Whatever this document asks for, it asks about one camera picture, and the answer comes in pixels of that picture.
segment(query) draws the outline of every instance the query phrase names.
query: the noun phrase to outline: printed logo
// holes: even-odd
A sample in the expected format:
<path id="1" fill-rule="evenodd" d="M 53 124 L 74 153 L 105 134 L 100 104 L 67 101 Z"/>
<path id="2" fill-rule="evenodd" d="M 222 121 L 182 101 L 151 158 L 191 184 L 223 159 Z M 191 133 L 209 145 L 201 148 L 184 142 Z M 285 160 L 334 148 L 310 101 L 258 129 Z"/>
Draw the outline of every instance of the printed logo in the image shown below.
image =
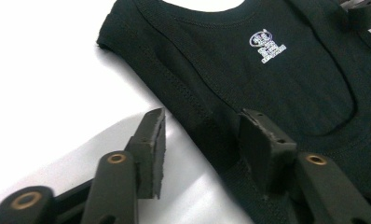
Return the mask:
<path id="1" fill-rule="evenodd" d="M 258 53 L 260 53 L 263 57 L 261 60 L 262 63 L 267 63 L 269 60 L 276 57 L 276 55 L 287 49 L 287 47 L 284 45 L 278 47 L 278 45 L 276 45 L 276 43 L 272 40 L 272 34 L 266 29 L 254 34 L 250 38 L 249 42 L 253 48 L 260 48 Z"/>

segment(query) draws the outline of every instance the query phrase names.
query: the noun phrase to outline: metal grommet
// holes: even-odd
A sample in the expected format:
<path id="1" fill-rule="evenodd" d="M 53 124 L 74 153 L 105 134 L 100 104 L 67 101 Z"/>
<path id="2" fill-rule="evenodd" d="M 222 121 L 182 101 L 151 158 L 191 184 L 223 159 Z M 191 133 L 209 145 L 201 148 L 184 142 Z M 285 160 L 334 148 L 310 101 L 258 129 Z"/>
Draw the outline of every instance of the metal grommet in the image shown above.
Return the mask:
<path id="1" fill-rule="evenodd" d="M 327 164 L 327 161 L 325 159 L 323 159 L 320 156 L 316 156 L 316 155 L 308 155 L 307 156 L 307 161 L 309 161 L 313 164 L 316 164 L 316 165 L 326 165 Z"/>
<path id="2" fill-rule="evenodd" d="M 33 206 L 37 203 L 43 196 L 37 191 L 24 193 L 17 197 L 12 203 L 11 207 L 15 210 L 22 210 Z"/>
<path id="3" fill-rule="evenodd" d="M 121 163 L 126 159 L 127 159 L 127 157 L 125 155 L 117 153 L 117 154 L 113 154 L 109 158 L 107 158 L 107 161 L 109 163 L 116 164 L 116 163 Z"/>

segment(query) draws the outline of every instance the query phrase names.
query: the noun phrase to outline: shirt neckline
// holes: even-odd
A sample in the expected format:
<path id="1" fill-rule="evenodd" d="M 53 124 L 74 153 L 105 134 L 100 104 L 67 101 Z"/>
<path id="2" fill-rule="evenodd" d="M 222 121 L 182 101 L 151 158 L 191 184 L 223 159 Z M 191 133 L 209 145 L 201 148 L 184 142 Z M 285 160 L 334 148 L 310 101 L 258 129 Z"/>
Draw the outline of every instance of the shirt neckline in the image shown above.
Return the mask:
<path id="1" fill-rule="evenodd" d="M 172 15 L 178 21 L 185 21 L 197 25 L 232 25 L 243 23 L 251 19 L 261 5 L 261 0 L 244 0 L 237 7 L 223 11 L 206 12 L 179 7 L 162 0 L 155 0 L 161 9 Z"/>

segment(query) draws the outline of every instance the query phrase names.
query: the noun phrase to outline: tank top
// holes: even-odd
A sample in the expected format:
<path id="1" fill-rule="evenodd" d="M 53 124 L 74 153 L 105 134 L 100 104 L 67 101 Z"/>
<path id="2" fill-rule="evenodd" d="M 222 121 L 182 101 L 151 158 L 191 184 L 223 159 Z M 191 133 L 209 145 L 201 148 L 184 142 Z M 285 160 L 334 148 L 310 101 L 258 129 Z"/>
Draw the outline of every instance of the tank top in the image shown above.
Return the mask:
<path id="1" fill-rule="evenodd" d="M 117 0 L 98 44 L 122 57 L 174 114 L 255 223 L 288 223 L 241 159 L 243 108 L 340 166 L 371 199 L 371 34 L 331 0 L 245 0 L 200 12 Z"/>

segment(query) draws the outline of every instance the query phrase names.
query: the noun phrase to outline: white surface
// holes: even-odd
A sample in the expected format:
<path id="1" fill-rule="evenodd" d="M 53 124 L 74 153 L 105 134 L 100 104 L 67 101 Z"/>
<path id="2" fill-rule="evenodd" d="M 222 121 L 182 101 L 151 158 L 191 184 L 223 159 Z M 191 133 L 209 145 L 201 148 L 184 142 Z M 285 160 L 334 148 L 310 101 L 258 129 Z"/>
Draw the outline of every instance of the white surface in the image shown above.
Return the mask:
<path id="1" fill-rule="evenodd" d="M 28 186 L 63 193 L 122 150 L 162 104 L 117 56 L 97 48 L 114 0 L 0 1 L 0 202 Z M 168 2 L 217 11 L 241 1 Z M 252 221 L 167 111 L 161 200 L 139 201 L 140 223 Z"/>

